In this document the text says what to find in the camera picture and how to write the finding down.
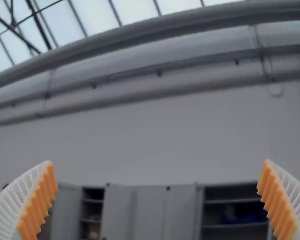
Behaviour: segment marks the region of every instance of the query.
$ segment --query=roof beam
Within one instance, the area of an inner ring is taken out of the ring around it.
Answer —
[[[47,38],[47,35],[46,35],[46,33],[45,33],[45,31],[44,31],[44,29],[43,29],[43,27],[42,27],[42,25],[41,25],[41,23],[40,23],[40,21],[38,19],[38,16],[36,14],[34,6],[32,5],[32,3],[31,3],[30,0],[25,0],[25,1],[26,1],[26,4],[28,5],[29,9],[31,10],[31,13],[33,15],[35,24],[36,24],[37,28],[39,29],[39,32],[40,32],[40,34],[41,34],[41,36],[42,36],[42,38],[44,40],[44,43],[45,43],[47,49],[51,50],[52,49],[51,44],[50,44],[50,42],[49,42],[49,40]]]

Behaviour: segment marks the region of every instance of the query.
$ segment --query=orange toothed part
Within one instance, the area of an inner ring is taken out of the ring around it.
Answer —
[[[298,229],[296,213],[285,187],[272,163],[266,160],[257,184],[257,194],[265,203],[270,226],[274,228],[273,235],[279,240],[293,239]]]
[[[58,184],[54,166],[45,161],[0,192],[0,239],[37,240]]]
[[[34,186],[34,191],[29,196],[27,204],[17,223],[17,230],[22,240],[35,240],[41,232],[41,225],[45,223],[48,209],[58,192],[58,184],[54,174],[54,167],[50,162],[42,176]]]

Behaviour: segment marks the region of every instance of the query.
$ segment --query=gray cabinet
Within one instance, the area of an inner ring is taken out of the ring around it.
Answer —
[[[162,240],[165,230],[166,187],[137,187],[133,214],[133,240]]]
[[[171,186],[165,193],[164,240],[196,240],[200,227],[200,188],[195,184]]]
[[[53,203],[51,240],[78,240],[81,187],[58,183],[58,193]]]
[[[195,184],[105,189],[101,239],[197,240],[201,194]]]

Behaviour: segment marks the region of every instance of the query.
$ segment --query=white plastic part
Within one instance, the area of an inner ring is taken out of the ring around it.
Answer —
[[[56,186],[51,186],[51,183],[55,183],[51,172],[53,173],[52,163],[42,162],[19,176],[0,192],[0,240],[36,239],[36,229],[45,222],[44,217],[48,215],[45,215],[44,209],[47,211],[46,206],[51,206],[51,203],[47,201],[53,200],[51,193],[56,192]],[[40,199],[42,194],[46,195],[44,196],[45,202]],[[25,222],[24,217],[30,218],[32,222]],[[23,233],[23,235],[18,229],[18,225],[22,224],[28,228],[28,233]]]
[[[293,239],[300,240],[300,181],[266,160],[257,188],[267,217],[274,225],[274,235],[278,239],[291,239],[288,233],[293,229]]]

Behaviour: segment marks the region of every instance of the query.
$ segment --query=shelving unit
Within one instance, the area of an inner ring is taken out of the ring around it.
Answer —
[[[256,185],[206,185],[200,239],[267,240],[269,222]]]
[[[104,206],[104,187],[83,187],[81,201],[80,239],[101,240],[101,222]]]

